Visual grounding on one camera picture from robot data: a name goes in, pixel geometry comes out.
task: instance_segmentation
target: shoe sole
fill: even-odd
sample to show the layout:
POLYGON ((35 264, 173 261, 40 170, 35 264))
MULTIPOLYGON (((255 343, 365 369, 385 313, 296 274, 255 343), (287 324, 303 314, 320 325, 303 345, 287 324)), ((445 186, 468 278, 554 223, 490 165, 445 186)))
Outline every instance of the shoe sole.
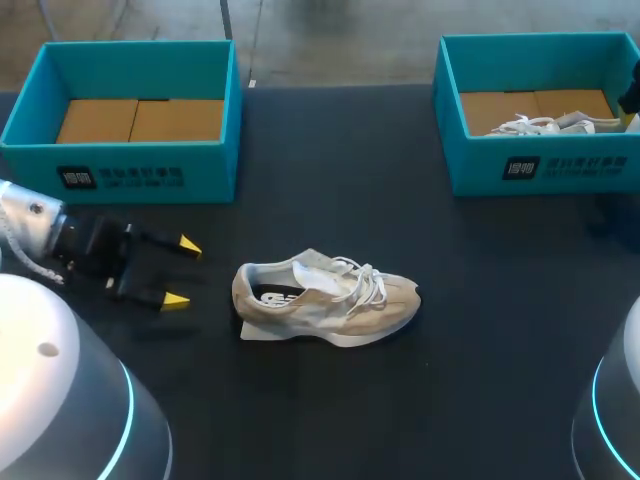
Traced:
POLYGON ((383 338, 397 332, 407 325, 415 316, 415 312, 402 322, 398 322, 387 330, 371 333, 369 335, 340 335, 337 333, 323 332, 315 328, 302 327, 298 325, 255 325, 247 321, 242 322, 240 338, 242 340, 275 342, 279 340, 289 340, 294 337, 318 337, 334 344, 336 347, 351 348, 361 347, 369 343, 377 342, 383 338))

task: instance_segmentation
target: shoe tongue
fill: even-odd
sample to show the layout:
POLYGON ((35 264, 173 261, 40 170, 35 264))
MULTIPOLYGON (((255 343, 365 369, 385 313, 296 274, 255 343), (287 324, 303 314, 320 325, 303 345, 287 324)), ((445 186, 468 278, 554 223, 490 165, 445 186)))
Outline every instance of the shoe tongue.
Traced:
POLYGON ((293 261, 293 276, 304 289, 320 290, 336 297, 349 293, 348 288, 338 283, 338 277, 335 274, 303 265, 295 260, 293 261))

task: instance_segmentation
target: cable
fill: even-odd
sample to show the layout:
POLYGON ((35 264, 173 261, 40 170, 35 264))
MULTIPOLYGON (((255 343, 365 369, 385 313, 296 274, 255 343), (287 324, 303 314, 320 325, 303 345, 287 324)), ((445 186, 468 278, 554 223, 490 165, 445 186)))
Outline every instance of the cable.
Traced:
POLYGON ((20 263, 22 263, 29 270, 45 278, 48 278, 49 280, 52 280, 58 285, 64 285, 64 278, 62 277, 62 275, 49 268, 44 268, 31 260, 24 252, 24 250, 20 246, 20 242, 18 242, 15 235, 13 234, 7 212, 4 209, 4 205, 2 205, 2 197, 4 196, 4 192, 7 190, 7 188, 9 188, 10 185, 11 182, 5 182, 4 184, 2 184, 2 187, 0 187, 0 230, 4 232, 4 235, 7 238, 9 248, 11 248, 11 251, 20 261, 20 263))
POLYGON ((47 6, 44 4, 45 0, 38 0, 38 6, 40 7, 40 14, 42 15, 42 20, 44 20, 44 24, 49 30, 49 35, 51 35, 51 40, 57 42, 60 40, 58 37, 58 32, 56 28, 53 26, 53 21, 49 16, 49 11, 47 10, 47 6))

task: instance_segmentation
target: black logo on box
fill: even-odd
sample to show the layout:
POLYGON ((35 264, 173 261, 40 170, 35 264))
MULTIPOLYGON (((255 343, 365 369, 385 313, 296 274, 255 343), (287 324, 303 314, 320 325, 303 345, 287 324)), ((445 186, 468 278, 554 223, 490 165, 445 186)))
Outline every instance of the black logo on box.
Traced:
POLYGON ((69 190, 95 190, 96 181, 88 167, 58 167, 58 175, 69 190))
POLYGON ((509 157, 502 174, 503 180, 531 180, 536 176, 540 157, 509 157))

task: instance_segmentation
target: concrete floor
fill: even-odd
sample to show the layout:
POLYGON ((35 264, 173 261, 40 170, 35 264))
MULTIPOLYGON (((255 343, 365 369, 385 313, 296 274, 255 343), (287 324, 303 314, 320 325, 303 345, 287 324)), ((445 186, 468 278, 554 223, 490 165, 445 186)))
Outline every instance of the concrete floor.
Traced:
MULTIPOLYGON (((218 0, 44 1, 62 40, 224 37, 218 0)), ((445 33, 626 30, 640 39, 637 0, 229 0, 229 7, 243 76, 259 85, 430 81, 445 33)), ((37 0, 0 0, 0 90, 20 88, 49 38, 37 0)))

